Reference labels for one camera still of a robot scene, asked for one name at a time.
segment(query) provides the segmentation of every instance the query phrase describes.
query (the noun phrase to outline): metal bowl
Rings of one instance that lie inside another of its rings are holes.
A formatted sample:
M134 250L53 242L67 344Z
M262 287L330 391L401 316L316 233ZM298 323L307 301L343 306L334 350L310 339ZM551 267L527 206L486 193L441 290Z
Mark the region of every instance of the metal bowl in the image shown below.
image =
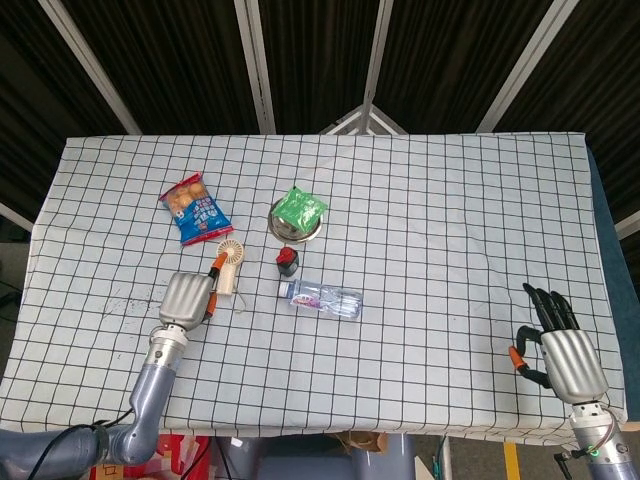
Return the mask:
M271 205L271 210L269 210L269 217L267 218L267 225L269 227L269 231L283 243L304 243L309 240L313 240L318 236L320 230L322 229L322 216L318 219L318 223L313 229L308 233L303 233L297 228L293 227L291 224L285 222L280 217L276 217L273 214L273 211L280 203L278 200L276 203Z

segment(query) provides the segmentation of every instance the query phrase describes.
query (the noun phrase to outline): handheld fan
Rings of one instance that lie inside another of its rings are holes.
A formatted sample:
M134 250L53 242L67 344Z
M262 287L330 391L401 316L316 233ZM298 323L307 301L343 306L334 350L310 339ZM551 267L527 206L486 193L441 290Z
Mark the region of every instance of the handheld fan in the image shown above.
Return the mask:
M240 242L229 238L218 245L218 255L226 253L227 260L220 269L217 292L220 295L231 295L236 279L236 269L244 258L244 247Z

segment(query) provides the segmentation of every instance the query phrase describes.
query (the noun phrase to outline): table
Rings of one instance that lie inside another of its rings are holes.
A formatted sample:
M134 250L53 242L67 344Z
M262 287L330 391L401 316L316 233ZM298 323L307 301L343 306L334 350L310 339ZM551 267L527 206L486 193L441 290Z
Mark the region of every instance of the table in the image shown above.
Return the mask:
M583 135L125 136L68 140L33 231L0 427L128 408L170 276L215 256L215 241L181 248L157 201L198 170L245 245L245 304L223 298L189 333L163 429L566 442L568 410L507 355L538 325L524 281L570 299L626 418ZM356 321L276 297L266 216L293 184L329 204L296 277L364 291Z

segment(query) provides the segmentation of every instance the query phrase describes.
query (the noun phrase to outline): plastic water bottle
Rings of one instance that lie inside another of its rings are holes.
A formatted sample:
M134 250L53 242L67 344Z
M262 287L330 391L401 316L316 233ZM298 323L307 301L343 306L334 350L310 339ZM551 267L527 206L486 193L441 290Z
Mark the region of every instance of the plastic water bottle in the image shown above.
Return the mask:
M288 298L291 305L341 317L356 318L362 310L361 293L304 280L280 282L278 296Z

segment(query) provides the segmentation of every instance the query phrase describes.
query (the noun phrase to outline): chip bag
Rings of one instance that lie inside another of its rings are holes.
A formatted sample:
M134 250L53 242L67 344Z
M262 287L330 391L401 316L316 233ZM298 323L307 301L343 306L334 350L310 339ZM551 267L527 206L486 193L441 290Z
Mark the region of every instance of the chip bag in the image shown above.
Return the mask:
M171 211L180 228L180 243L183 246L233 231L231 222L207 192L200 172L176 184L159 200Z
M318 223L318 219L327 209L327 204L313 195L293 187L282 197L273 210L276 217L281 218L295 229L309 233Z

